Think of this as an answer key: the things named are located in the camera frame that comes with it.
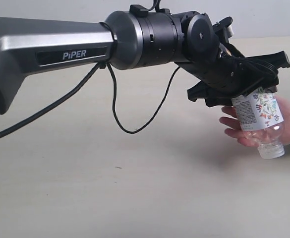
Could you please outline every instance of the bottle cap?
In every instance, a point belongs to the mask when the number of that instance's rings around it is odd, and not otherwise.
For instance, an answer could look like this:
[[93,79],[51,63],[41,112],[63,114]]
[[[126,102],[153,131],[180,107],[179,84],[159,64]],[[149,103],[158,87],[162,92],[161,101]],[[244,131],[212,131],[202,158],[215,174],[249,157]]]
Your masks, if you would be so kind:
[[263,159],[274,159],[285,154],[284,146],[281,143],[275,146],[259,147],[258,151]]

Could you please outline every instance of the human hand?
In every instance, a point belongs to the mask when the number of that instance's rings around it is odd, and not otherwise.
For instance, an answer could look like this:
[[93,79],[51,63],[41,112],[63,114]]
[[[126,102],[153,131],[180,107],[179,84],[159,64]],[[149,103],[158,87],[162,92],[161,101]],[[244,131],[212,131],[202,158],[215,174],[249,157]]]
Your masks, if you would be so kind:
[[[277,103],[284,118],[285,130],[280,137],[281,143],[284,145],[290,144],[290,102],[284,98],[276,96]],[[258,144],[252,140],[245,138],[243,131],[240,128],[234,107],[223,107],[222,112],[233,117],[221,117],[220,123],[229,126],[225,130],[225,134],[229,137],[237,139],[238,143],[247,147],[256,147]]]

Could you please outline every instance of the bottle label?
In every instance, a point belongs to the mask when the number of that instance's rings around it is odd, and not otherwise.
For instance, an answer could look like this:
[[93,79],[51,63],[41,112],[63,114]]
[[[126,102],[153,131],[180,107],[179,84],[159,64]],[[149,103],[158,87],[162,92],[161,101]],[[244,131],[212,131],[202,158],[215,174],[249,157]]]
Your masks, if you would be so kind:
[[262,88],[232,99],[232,104],[243,131],[262,130],[284,121],[274,94]]

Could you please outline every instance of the robotic arm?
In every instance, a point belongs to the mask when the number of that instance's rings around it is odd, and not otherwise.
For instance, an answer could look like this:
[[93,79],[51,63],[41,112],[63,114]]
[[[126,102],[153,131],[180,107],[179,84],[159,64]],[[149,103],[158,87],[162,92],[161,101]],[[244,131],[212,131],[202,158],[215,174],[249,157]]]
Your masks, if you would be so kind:
[[290,67],[287,55],[245,57],[229,43],[231,24],[227,17],[212,25],[196,11],[171,14],[160,0],[100,23],[0,17],[0,114],[27,76],[96,62],[119,70],[174,62],[200,80],[188,99],[204,99],[208,107],[231,106],[231,98],[258,87],[276,92],[278,68]]

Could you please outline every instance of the white table surface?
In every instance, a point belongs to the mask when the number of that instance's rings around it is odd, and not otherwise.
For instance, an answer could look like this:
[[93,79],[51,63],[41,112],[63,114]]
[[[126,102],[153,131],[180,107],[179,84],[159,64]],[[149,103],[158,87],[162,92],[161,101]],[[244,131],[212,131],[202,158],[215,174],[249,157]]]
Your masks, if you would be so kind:
[[[248,56],[285,50],[290,58],[290,38],[232,42]],[[65,94],[90,67],[27,78],[0,130]],[[115,70],[128,129],[151,117],[175,68]],[[290,99],[290,69],[280,81]],[[157,118],[129,135],[114,121],[112,80],[100,70],[68,102],[1,139],[0,238],[290,237],[290,146],[263,160],[225,136],[220,107],[187,100],[197,82],[181,70]]]

